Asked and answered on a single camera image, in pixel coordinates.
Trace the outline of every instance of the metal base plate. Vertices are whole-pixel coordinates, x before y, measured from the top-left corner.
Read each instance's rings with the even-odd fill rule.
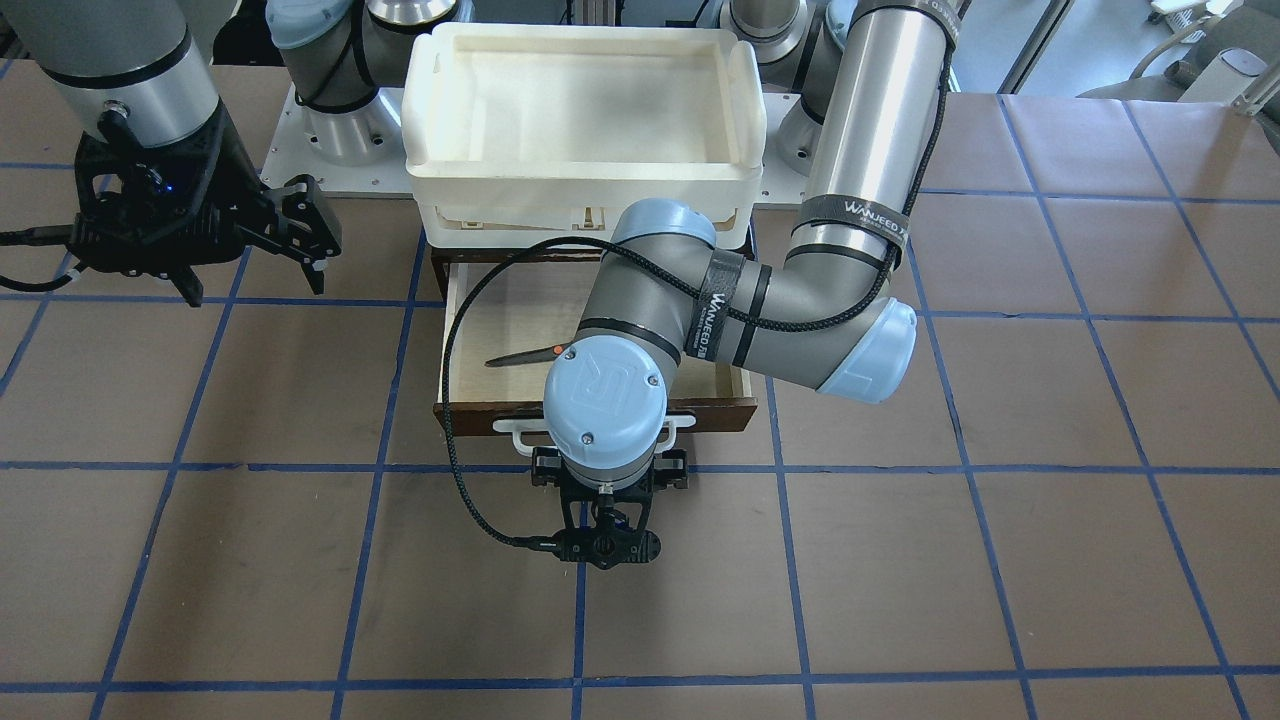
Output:
[[[404,91],[389,88],[387,92],[399,104]],[[755,206],[765,210],[795,210],[804,200],[808,178],[796,173],[778,155],[774,137],[782,118],[800,100],[797,94],[764,94],[768,118],[768,138],[764,143],[764,177],[760,197]],[[389,154],[387,159],[358,168],[329,163],[311,150],[301,108],[293,101],[289,88],[275,126],[271,150],[266,154],[262,182],[280,184],[298,173],[314,176],[329,197],[412,197],[408,173],[404,170],[404,150]]]
[[[399,108],[402,88],[384,92]],[[293,87],[284,100],[280,120],[271,137],[271,150],[262,167],[262,182],[278,186],[300,173],[316,178],[329,197],[412,197],[408,173],[404,170],[404,149],[397,147],[387,158],[356,168],[334,165],[311,149],[302,108],[293,101]]]

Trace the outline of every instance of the open drawer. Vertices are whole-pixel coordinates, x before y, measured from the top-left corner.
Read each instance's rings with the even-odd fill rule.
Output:
[[[457,307],[492,268],[449,265],[445,340]],[[449,392],[456,434],[497,434],[494,420],[543,416],[543,386],[550,363],[508,368],[485,368],[484,363],[571,340],[598,269],[598,261],[522,263],[489,283],[467,310],[453,347]],[[755,406],[746,370],[685,357],[667,411],[696,418],[694,427],[684,432],[740,432]],[[443,423],[439,395],[435,418]]]

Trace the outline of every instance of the white plastic bin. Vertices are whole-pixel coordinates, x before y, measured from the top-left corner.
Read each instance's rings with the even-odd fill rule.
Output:
[[[402,120],[439,247],[607,240],[645,197],[739,247],[760,187],[755,55],[726,31],[447,23],[413,44]]]

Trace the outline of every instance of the light blue cap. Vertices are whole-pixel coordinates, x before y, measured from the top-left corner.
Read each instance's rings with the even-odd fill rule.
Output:
[[[849,44],[849,26],[852,24],[849,20],[854,19],[855,5],[858,5],[858,0],[831,0],[831,4],[827,5],[827,29],[836,38],[836,46],[840,47],[841,53]]]
[[[877,300],[881,314],[818,392],[863,402],[884,402],[906,374],[915,348],[915,310],[893,297]]]
[[[618,336],[582,338],[547,373],[547,429],[584,468],[623,468],[653,450],[667,416],[667,384],[639,345]]]
[[[716,247],[716,225],[689,205],[666,197],[632,202],[618,218],[613,242],[623,243],[634,237],[658,233],[687,234]]]
[[[342,20],[353,0],[268,0],[266,26],[280,50],[302,47]]]

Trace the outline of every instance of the velcro strap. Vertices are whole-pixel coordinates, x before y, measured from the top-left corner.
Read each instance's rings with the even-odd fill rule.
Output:
[[[901,251],[897,254],[900,263],[906,254],[908,222],[906,215],[887,205],[851,195],[808,197],[800,204],[800,213],[796,215],[796,228],[838,223],[867,231],[884,242],[892,242]]]
[[[737,278],[742,274],[745,263],[746,258],[737,252],[721,249],[712,252],[698,300],[694,301],[689,336],[685,338],[685,352],[691,357],[716,357],[724,320],[728,319],[730,302],[733,301],[733,291],[737,290]]]
[[[948,0],[858,0],[858,6],[854,9],[854,19],[850,20],[850,24],[856,23],[859,18],[868,13],[874,13],[884,8],[916,10],[929,15],[942,26],[942,32],[947,36],[947,45],[955,50],[956,40],[960,37],[960,14],[956,13]]]

